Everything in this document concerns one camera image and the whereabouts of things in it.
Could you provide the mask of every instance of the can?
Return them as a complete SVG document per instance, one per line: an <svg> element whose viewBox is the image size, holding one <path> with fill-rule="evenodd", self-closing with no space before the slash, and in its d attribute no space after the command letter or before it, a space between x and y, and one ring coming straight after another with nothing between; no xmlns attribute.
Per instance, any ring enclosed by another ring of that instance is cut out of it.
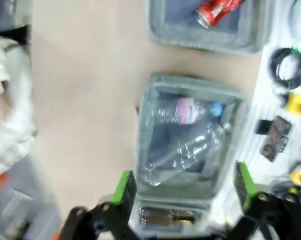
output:
<svg viewBox="0 0 301 240"><path fill-rule="evenodd" d="M195 12L197 21L204 27L215 27L219 21L236 10L246 0L212 0L203 3Z"/></svg>

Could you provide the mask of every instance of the table surface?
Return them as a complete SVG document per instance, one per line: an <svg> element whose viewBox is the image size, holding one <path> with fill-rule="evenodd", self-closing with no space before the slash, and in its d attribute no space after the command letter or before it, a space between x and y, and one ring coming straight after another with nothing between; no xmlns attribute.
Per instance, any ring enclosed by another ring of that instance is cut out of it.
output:
<svg viewBox="0 0 301 240"><path fill-rule="evenodd" d="M261 55L152 42L141 0L33 3L32 72L44 165L65 217L112 193L134 168L138 106L150 73L189 74L253 97Z"/></svg>

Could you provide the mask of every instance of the cable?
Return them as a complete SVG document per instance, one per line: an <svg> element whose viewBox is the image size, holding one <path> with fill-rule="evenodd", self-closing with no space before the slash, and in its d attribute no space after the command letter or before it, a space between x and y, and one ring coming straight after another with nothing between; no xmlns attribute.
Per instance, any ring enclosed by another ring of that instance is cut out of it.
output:
<svg viewBox="0 0 301 240"><path fill-rule="evenodd" d="M295 76L291 79L281 79L279 76L280 66L282 61L288 57L293 56L298 61L298 65L295 71ZM292 48L280 48L273 53L270 60L270 72L272 74L274 82L287 89L288 91L294 90L301 85L301 53Z"/></svg>

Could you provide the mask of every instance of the pink and white label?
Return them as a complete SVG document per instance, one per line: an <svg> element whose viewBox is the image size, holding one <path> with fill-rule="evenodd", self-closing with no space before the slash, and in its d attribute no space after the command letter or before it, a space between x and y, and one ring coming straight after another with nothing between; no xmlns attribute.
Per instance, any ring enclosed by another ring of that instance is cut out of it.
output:
<svg viewBox="0 0 301 240"><path fill-rule="evenodd" d="M179 98L177 100L177 115L180 124L193 124L199 112L194 105L194 98Z"/></svg>

